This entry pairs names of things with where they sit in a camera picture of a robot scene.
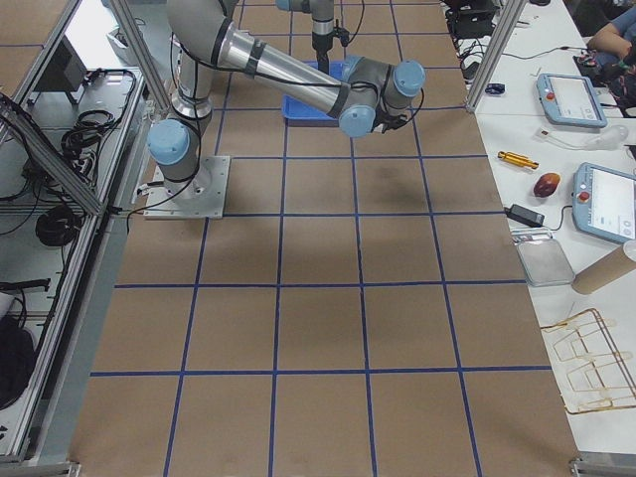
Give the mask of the person forearm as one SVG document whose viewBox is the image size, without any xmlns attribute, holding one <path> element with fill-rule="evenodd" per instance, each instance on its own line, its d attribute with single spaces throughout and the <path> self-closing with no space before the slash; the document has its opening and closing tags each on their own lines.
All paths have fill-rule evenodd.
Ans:
<svg viewBox="0 0 636 477">
<path fill-rule="evenodd" d="M 623 60 L 635 39 L 635 8 L 621 14 L 602 27 L 587 43 L 594 51 Z"/>
</svg>

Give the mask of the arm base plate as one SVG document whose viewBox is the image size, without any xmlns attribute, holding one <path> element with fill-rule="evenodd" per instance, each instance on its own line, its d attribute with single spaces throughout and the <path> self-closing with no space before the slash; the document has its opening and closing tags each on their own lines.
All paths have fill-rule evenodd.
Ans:
<svg viewBox="0 0 636 477">
<path fill-rule="evenodd" d="M 230 156 L 203 157 L 195 179 L 183 192 L 178 193 L 182 186 L 165 182 L 160 167 L 156 165 L 153 180 L 161 182 L 161 185 L 149 189 L 147 208 L 142 214 L 158 220 L 221 219 L 224 216 L 230 167 Z"/>
</svg>

